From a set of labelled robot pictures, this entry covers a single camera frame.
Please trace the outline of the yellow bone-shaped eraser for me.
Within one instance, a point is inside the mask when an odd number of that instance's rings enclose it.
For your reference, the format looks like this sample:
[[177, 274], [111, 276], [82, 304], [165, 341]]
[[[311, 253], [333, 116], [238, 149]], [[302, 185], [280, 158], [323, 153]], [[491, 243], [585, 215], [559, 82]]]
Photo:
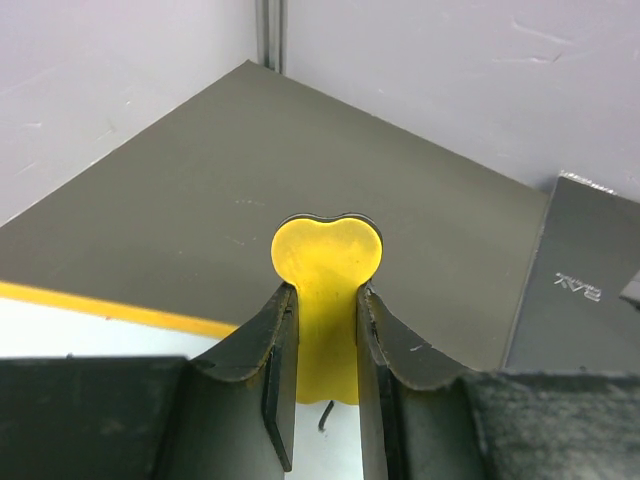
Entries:
[[358, 403], [357, 294], [382, 256], [382, 235], [361, 213], [299, 213], [276, 229], [272, 264], [297, 295], [299, 403]]

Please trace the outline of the yellow-framed whiteboard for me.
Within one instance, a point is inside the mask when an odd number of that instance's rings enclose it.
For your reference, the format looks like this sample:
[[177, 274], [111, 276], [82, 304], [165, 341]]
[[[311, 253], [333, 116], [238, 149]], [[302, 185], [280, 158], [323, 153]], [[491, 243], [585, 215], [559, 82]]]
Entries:
[[[26, 298], [1, 298], [1, 356], [185, 356], [218, 343], [232, 326], [189, 333], [74, 311]], [[361, 479], [356, 406], [327, 401], [296, 406], [293, 470], [287, 479]]]

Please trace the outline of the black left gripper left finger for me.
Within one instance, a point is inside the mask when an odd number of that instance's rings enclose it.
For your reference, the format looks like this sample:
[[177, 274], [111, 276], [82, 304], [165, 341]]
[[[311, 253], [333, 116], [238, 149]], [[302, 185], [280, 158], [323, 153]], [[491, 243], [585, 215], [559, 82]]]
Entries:
[[281, 479], [292, 468], [297, 296], [194, 357], [1, 363], [5, 479]]

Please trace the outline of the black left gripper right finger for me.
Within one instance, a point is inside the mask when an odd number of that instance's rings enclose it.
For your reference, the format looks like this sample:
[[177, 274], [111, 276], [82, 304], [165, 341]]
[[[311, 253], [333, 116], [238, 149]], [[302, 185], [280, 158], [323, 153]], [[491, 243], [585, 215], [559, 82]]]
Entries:
[[638, 477], [636, 375], [472, 370], [367, 284], [356, 334], [366, 478]]

